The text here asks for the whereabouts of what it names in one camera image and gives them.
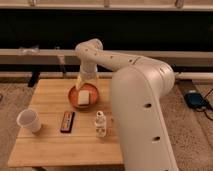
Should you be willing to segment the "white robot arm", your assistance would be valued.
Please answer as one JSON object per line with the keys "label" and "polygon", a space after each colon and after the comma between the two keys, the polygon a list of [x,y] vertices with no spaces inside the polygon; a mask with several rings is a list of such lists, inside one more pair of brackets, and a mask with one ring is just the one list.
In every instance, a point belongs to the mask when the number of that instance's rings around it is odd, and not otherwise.
{"label": "white robot arm", "polygon": [[75,47],[88,80],[102,66],[113,72],[110,101],[125,171],[179,171],[160,106],[174,86],[169,64],[143,55],[106,51],[98,39]]}

